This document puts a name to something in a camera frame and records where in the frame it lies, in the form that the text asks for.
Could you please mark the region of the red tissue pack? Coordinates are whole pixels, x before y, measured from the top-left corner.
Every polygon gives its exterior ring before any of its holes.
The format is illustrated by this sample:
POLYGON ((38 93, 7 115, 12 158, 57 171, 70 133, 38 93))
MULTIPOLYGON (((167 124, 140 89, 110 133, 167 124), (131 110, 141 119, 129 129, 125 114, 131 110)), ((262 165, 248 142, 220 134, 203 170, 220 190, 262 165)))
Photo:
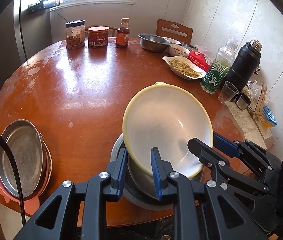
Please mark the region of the red tissue pack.
POLYGON ((193 50, 190 51, 189 55, 188 55, 188 59, 197 67, 201 68, 202 70, 204 70, 205 72, 208 72, 210 70, 210 60, 208 57, 206 57, 205 54, 193 50))

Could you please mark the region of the yellow white bowl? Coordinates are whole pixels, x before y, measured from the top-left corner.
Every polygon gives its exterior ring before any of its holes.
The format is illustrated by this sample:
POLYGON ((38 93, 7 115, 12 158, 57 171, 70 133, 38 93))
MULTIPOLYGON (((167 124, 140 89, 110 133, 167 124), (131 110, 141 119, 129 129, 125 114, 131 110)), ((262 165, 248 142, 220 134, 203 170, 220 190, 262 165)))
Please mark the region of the yellow white bowl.
POLYGON ((197 138, 213 145, 213 128, 205 108, 188 91, 157 82, 130 100, 122 121, 122 135, 129 156, 138 168, 152 176, 151 149, 188 178, 203 168, 190 153, 188 141, 197 138))

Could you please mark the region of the wooden chair far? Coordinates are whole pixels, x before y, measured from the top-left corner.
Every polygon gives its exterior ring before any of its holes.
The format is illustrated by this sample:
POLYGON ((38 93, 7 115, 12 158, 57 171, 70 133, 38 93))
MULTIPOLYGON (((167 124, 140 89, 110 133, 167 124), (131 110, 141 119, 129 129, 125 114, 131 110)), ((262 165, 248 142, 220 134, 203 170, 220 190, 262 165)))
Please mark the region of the wooden chair far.
POLYGON ((177 22, 158 19, 156 35, 172 38, 185 44, 190 44, 193 29, 177 22))

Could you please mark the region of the paper sheet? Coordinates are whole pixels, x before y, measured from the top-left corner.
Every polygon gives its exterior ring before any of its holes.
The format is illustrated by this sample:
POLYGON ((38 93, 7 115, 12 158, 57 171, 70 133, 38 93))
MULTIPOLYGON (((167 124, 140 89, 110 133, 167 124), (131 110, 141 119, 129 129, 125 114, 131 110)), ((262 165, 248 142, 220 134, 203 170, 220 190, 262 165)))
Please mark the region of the paper sheet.
POLYGON ((271 150, 274 147, 274 139, 269 128, 264 127, 259 120, 252 119, 246 109, 240 110, 234 102, 226 102, 226 106, 240 127, 245 139, 266 150, 271 150))

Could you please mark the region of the white ceramic bowl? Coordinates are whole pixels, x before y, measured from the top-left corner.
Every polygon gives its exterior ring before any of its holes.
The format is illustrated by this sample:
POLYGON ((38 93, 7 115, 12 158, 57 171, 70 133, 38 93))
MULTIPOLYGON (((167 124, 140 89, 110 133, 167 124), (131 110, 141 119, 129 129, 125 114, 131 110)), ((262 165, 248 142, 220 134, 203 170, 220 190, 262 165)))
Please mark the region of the white ceramic bowl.
POLYGON ((187 48, 184 48, 183 46, 179 44, 171 43, 168 47, 168 52, 171 56, 188 57, 190 50, 188 50, 187 48))

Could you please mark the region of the small steel bowl far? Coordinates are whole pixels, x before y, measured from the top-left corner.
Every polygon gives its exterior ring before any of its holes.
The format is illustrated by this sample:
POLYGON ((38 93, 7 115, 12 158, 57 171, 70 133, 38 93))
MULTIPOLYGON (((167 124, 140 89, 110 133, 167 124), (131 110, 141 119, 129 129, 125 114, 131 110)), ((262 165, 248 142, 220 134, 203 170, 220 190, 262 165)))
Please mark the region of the small steel bowl far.
POLYGON ((138 35, 140 38, 140 46, 144 50, 152 53, 163 53, 170 45, 170 41, 154 34, 141 33, 138 35))

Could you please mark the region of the sauce bottle red label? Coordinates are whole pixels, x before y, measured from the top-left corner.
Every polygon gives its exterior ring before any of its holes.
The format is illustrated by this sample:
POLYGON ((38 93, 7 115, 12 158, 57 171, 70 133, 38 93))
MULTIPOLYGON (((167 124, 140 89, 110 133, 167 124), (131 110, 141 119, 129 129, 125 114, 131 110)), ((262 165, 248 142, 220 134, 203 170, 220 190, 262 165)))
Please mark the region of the sauce bottle red label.
POLYGON ((116 31, 116 43, 115 46, 118 48, 127 48, 129 42, 130 30, 129 18, 122 18, 120 22, 120 28, 116 31))

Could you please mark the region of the orange plastic plate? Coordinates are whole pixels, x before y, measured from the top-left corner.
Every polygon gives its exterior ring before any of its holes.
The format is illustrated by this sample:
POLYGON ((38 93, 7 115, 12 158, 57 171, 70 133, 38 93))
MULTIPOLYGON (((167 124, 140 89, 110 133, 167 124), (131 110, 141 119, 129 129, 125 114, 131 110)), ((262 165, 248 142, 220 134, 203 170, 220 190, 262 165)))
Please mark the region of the orange plastic plate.
MULTIPOLYGON (((7 189, 3 186, 1 180, 0 180, 0 194, 3 196, 5 199, 5 202, 7 204, 19 204, 19 198, 11 195, 7 189)), ((39 195, 35 195, 33 198, 30 200, 24 200, 24 209, 25 209, 25 214, 26 215, 33 215, 38 208, 40 207, 40 202, 39 202, 39 195)))

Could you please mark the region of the thermos lid cup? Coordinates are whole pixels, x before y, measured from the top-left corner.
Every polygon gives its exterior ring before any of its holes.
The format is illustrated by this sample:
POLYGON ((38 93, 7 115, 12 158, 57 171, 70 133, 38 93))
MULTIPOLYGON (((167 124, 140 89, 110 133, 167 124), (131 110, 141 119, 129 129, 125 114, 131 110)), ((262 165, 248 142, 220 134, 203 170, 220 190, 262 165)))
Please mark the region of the thermos lid cup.
POLYGON ((236 106, 240 110, 245 110, 247 107, 251 104, 250 98, 245 93, 239 93, 236 100, 235 100, 236 106))

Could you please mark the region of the green label plastic bottle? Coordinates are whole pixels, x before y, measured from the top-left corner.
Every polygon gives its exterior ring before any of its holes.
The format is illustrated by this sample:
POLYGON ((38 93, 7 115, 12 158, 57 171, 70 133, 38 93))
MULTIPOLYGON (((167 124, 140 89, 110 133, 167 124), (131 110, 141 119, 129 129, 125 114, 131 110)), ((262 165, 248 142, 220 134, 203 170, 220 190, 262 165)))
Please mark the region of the green label plastic bottle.
POLYGON ((200 83, 201 88, 205 92, 214 94, 218 90, 221 81, 235 61, 235 50, 237 47, 238 41, 235 38, 229 38, 226 44, 218 49, 209 71, 200 83))

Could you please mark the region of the blue cupcake liners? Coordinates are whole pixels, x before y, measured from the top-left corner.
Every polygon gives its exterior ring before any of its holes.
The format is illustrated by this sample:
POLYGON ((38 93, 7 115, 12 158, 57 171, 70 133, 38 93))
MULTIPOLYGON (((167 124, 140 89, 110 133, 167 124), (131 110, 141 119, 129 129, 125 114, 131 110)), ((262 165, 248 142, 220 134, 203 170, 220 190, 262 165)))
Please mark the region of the blue cupcake liners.
POLYGON ((260 117, 260 122, 266 128, 277 126, 277 122, 272 111, 266 105, 263 105, 263 112, 260 117))

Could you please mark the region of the steel pan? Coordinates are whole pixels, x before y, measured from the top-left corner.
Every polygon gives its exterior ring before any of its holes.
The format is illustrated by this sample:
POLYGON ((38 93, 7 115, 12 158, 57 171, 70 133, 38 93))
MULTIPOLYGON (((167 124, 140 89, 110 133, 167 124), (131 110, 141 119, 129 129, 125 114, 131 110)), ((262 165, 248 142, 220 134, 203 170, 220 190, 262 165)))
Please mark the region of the steel pan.
MULTIPOLYGON (((25 119, 18 119, 10 123, 1 136, 11 149, 16 161, 23 197, 29 199, 35 194, 46 168, 42 138, 37 128, 25 119)), ((0 180, 11 195, 18 196, 12 166, 1 146, 0 180)))

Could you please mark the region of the clear jar black lid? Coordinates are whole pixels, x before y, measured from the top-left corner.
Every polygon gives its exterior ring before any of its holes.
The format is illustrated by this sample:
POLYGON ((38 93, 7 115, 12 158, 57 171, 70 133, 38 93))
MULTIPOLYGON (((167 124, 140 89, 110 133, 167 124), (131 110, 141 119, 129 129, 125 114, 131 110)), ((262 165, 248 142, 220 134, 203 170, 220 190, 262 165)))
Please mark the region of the clear jar black lid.
POLYGON ((76 20, 65 24, 66 47, 77 49, 84 47, 85 20, 76 20))

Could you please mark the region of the black thermos flask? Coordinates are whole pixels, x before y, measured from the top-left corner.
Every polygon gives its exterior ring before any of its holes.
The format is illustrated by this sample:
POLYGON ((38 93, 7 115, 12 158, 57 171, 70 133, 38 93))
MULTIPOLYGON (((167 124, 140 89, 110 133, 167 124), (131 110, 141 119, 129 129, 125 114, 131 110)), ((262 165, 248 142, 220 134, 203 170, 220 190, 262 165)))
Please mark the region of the black thermos flask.
POLYGON ((220 88, 224 86, 225 81, 228 81, 241 92, 254 71, 259 67, 261 48, 262 45, 257 39, 246 42, 240 48, 234 63, 222 80, 220 88))

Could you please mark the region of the clear plastic cup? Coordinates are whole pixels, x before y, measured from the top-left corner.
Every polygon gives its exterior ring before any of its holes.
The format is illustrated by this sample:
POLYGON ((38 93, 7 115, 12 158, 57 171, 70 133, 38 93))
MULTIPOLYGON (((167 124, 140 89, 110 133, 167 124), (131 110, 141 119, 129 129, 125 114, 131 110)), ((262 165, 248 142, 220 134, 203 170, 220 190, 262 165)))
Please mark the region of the clear plastic cup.
POLYGON ((229 81, 224 82, 224 86, 221 89, 221 92, 218 96, 218 100, 223 105, 226 104, 226 102, 231 101, 235 96, 237 96, 239 93, 237 87, 230 83, 229 81))

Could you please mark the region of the grey refrigerator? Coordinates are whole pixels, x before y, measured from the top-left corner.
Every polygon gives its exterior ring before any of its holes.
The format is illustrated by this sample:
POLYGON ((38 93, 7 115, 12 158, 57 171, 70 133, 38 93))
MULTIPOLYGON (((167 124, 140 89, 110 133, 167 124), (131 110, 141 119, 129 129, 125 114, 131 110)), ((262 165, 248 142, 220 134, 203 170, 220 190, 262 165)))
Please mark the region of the grey refrigerator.
POLYGON ((0 90, 40 50, 52 44, 50 10, 30 14, 30 0, 13 0, 0 14, 0 90))

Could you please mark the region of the red jar orange lid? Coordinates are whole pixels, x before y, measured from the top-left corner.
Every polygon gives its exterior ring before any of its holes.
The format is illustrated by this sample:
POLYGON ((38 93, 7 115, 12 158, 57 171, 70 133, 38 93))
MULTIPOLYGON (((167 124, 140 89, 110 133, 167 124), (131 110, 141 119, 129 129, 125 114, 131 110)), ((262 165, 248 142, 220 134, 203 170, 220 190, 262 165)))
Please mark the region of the red jar orange lid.
POLYGON ((89 48, 103 48, 108 44, 109 27, 95 26, 88 28, 89 48))

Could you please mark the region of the white dish with food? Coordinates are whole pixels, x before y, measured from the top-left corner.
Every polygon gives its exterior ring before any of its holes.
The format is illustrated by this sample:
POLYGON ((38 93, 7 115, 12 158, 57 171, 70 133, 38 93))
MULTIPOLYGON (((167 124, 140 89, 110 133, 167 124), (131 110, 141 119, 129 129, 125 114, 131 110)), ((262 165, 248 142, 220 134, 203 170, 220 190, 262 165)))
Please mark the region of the white dish with food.
POLYGON ((186 57, 163 56, 162 60, 168 64, 172 72, 183 79, 201 79, 206 75, 206 72, 204 70, 194 65, 186 57))

